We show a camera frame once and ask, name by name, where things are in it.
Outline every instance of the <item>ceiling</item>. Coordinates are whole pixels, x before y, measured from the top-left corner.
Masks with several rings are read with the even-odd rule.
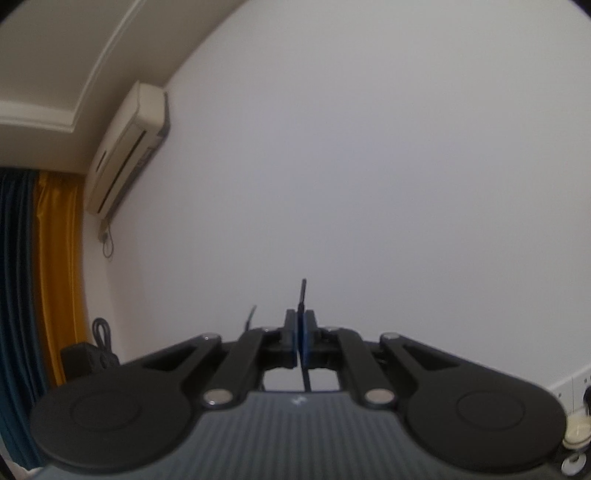
[[[0,165],[85,173],[136,80],[164,86],[244,0],[27,0],[0,24]]]

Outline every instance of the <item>electrical socket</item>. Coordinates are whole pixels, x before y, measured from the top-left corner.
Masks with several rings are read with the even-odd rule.
[[[573,378],[568,377],[565,380],[561,380],[548,388],[552,394],[558,398],[558,401],[562,403],[564,411],[567,415],[574,412],[573,403]],[[583,394],[581,394],[581,404],[583,402]]]
[[[584,407],[583,394],[588,387],[591,387],[591,365],[573,375],[573,410]]]

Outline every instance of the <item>white wall-mounted air conditioner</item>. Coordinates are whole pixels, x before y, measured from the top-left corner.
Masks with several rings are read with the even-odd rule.
[[[136,82],[111,120],[90,166],[86,210],[108,221],[168,130],[165,92]]]

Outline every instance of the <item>teal curtain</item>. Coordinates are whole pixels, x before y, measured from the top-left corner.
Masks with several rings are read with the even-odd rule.
[[[36,179],[33,171],[0,168],[0,435],[27,469],[43,464],[29,415],[48,389],[34,302]]]

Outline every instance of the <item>white round object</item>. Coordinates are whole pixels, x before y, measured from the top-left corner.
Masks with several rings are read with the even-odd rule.
[[[591,417],[569,418],[564,441],[570,445],[591,440]]]
[[[583,469],[586,462],[587,456],[584,453],[575,453],[562,462],[562,473],[566,476],[576,475]]]

